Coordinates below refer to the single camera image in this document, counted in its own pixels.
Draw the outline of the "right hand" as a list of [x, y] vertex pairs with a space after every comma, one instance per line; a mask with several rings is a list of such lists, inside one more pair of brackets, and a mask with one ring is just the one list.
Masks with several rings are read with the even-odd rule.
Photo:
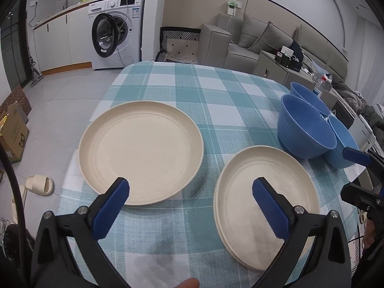
[[366, 220], [363, 247], [363, 259], [383, 260], [383, 222], [374, 222], [369, 218]]

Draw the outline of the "left hand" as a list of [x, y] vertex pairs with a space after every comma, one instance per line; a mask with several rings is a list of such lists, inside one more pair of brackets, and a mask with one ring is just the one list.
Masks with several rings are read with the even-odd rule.
[[188, 278], [178, 284], [175, 288], [199, 288], [200, 282], [196, 278]]

